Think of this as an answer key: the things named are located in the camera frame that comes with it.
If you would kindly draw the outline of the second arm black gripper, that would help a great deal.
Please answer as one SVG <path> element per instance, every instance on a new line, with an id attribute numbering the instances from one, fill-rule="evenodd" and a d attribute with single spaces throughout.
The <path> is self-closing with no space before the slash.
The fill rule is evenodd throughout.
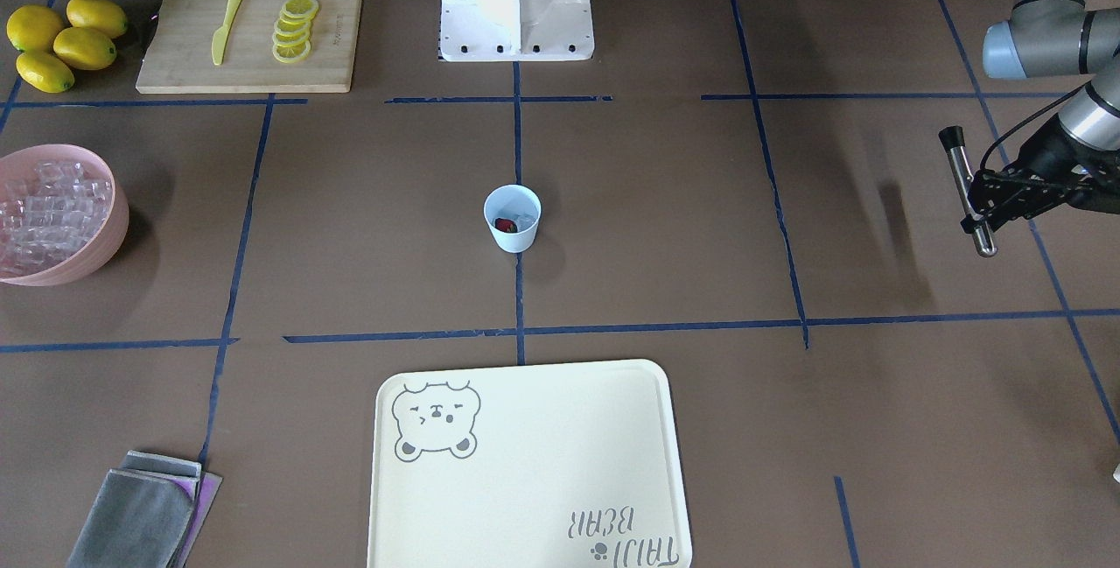
<path id="1" fill-rule="evenodd" d="M 1084 212 L 1117 214 L 1117 151 L 1092 148 L 1052 117 L 1024 142 L 1007 170 L 977 170 L 965 201 L 965 234 L 981 222 L 996 232 L 1009 221 L 1032 220 L 1064 202 Z"/>

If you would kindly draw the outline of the second grey robot arm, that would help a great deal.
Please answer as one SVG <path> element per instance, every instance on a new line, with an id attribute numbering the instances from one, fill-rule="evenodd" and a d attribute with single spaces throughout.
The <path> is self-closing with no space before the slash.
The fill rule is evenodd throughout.
<path id="1" fill-rule="evenodd" d="M 1117 213 L 1117 9 L 1088 0 L 1012 0 L 1011 17 L 984 32 L 983 69 L 993 80 L 1083 76 L 1049 118 L 995 170 L 967 181 L 965 233 L 1032 220 L 1060 205 Z"/>

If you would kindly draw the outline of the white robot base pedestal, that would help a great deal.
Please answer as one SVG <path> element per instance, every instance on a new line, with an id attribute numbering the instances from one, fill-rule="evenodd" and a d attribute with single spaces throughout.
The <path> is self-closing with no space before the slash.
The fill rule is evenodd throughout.
<path id="1" fill-rule="evenodd" d="M 588 60 L 595 52 L 591 0 L 440 1 L 440 60 Z"/>

